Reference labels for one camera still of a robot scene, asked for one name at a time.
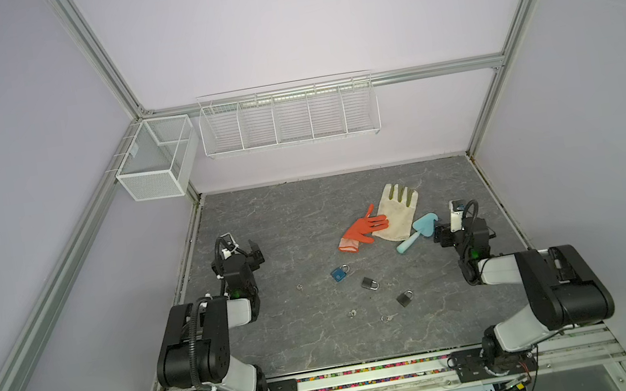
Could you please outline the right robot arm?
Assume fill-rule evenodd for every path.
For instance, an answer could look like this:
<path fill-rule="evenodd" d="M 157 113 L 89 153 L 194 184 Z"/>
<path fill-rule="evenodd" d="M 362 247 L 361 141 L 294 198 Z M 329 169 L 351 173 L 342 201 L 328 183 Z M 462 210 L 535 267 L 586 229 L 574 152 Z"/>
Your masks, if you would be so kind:
<path fill-rule="evenodd" d="M 521 285 L 527 305 L 490 326 L 482 338 L 484 367 L 502 373 L 511 359 L 530 353 L 564 330 L 594 325 L 614 315 L 607 287 L 571 245 L 494 255 L 486 220 L 468 218 L 459 231 L 437 223 L 434 242 L 453 248 L 458 266 L 472 286 Z"/>

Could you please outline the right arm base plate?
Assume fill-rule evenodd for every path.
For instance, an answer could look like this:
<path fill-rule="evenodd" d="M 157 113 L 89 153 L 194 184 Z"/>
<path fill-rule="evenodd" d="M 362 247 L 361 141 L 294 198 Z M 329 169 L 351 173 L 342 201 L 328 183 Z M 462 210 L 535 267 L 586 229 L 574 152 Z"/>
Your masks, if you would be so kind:
<path fill-rule="evenodd" d="M 461 383 L 538 370 L 538 362 L 532 350 L 516 353 L 498 352 L 496 356 L 490 356 L 483 348 L 473 347 L 451 353 L 446 363 L 447 367 L 459 376 Z"/>

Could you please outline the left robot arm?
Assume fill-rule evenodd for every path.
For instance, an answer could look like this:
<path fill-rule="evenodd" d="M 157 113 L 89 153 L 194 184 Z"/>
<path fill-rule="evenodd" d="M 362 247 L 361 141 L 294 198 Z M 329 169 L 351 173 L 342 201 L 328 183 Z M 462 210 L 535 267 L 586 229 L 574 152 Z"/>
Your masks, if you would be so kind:
<path fill-rule="evenodd" d="M 239 246 L 231 234 L 216 238 L 213 272 L 221 285 L 207 295 L 170 309 L 157 358 L 158 383 L 165 389 L 269 391 L 258 366 L 232 357 L 230 331 L 256 321 L 259 288 L 254 277 L 265 257 L 258 244 Z"/>

